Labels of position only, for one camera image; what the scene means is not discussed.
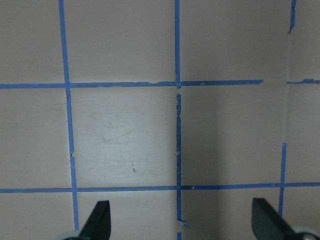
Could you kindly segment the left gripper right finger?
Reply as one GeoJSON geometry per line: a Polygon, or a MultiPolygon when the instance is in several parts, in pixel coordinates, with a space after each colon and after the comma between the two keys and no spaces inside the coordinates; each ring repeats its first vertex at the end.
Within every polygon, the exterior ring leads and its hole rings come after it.
{"type": "Polygon", "coordinates": [[[288,240],[296,233],[265,198],[253,198],[251,229],[257,240],[288,240]]]}

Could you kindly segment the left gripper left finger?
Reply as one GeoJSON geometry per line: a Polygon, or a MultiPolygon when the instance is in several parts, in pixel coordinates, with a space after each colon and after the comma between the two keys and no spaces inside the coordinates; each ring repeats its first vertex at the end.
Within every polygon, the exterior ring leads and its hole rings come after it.
{"type": "Polygon", "coordinates": [[[80,231],[78,240],[109,240],[111,236],[111,211],[108,200],[98,201],[80,231]]]}

